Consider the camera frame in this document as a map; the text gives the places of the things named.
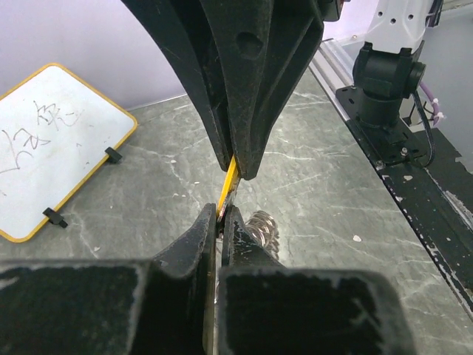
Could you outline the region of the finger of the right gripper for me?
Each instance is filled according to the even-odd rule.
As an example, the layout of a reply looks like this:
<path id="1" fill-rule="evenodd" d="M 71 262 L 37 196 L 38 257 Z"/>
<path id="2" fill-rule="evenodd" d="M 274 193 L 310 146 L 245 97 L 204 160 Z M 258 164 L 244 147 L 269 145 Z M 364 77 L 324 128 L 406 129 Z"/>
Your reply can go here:
<path id="1" fill-rule="evenodd" d="M 254 179 L 270 132 L 319 48 L 324 1 L 202 1 L 221 71 L 200 117 L 222 170 Z"/>
<path id="2" fill-rule="evenodd" d="M 124 4 L 171 65 L 203 122 L 220 168 L 226 171 L 233 155 L 228 100 L 202 2 L 128 0 Z"/>

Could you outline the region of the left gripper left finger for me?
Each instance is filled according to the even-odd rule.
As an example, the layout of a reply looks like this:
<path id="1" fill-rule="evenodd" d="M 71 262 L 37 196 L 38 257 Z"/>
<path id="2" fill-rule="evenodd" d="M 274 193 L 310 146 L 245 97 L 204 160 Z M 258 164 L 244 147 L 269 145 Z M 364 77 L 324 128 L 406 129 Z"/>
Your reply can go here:
<path id="1" fill-rule="evenodd" d="M 211 354 L 216 206 L 157 255 L 1 262 L 3 354 Z"/>

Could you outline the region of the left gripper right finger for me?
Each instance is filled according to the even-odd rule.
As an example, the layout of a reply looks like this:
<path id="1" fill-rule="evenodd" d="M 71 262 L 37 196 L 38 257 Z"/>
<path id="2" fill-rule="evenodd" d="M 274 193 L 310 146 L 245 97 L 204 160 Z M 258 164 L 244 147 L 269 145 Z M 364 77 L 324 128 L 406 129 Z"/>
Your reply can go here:
<path id="1" fill-rule="evenodd" d="M 359 269 L 287 268 L 223 220 L 217 298 L 220 354 L 408 354 L 410 329 L 388 279 Z"/>

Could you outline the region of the yellow tagged key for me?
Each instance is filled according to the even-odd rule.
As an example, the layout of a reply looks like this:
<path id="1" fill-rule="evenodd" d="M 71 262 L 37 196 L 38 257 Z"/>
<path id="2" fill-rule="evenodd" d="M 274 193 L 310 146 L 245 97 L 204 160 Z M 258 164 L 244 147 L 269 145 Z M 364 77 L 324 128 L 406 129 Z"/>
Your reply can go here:
<path id="1" fill-rule="evenodd" d="M 233 204 L 240 182 L 239 171 L 237 168 L 237 161 L 235 156 L 231 158 L 228 171 L 226 172 L 225 180 L 222 186 L 222 191 L 217 204 L 217 222 L 220 223 L 224 216 L 226 209 Z"/>

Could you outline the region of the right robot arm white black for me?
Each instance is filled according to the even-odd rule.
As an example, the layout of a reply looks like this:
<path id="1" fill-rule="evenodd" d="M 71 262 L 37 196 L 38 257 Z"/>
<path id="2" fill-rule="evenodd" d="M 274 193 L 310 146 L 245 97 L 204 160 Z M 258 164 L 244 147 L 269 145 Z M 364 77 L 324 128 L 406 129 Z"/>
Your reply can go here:
<path id="1" fill-rule="evenodd" d="M 197 109 L 223 170 L 256 177 L 270 132 L 342 1 L 127 1 Z M 416 88 L 441 1 L 380 1 L 353 78 L 369 98 Z"/>

